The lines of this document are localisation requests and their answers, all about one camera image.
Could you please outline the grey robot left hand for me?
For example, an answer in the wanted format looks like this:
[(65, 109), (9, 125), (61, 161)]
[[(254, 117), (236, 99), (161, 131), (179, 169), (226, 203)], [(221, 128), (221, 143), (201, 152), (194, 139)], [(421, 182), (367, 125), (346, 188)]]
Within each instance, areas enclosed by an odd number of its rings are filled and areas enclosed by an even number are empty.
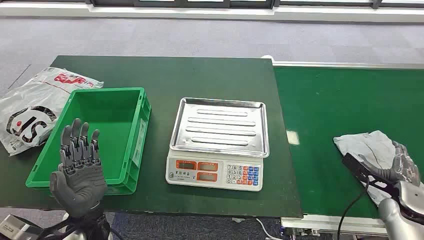
[(79, 118), (62, 130), (60, 164), (50, 174), (50, 192), (69, 216), (80, 218), (96, 209), (107, 190), (99, 156), (100, 131), (88, 137), (89, 124)]

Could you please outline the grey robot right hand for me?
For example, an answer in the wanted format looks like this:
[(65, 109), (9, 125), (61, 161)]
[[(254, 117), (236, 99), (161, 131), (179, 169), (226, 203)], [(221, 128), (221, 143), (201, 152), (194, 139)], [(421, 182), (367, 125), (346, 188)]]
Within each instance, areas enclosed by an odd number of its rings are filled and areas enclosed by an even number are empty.
[(364, 155), (358, 154), (358, 156), (363, 160), (363, 164), (373, 176), (387, 180), (390, 183), (405, 181), (419, 187), (421, 185), (420, 172), (417, 165), (409, 156), (407, 148), (394, 140), (392, 144), (395, 149), (395, 155), (391, 168), (378, 168), (369, 162)]

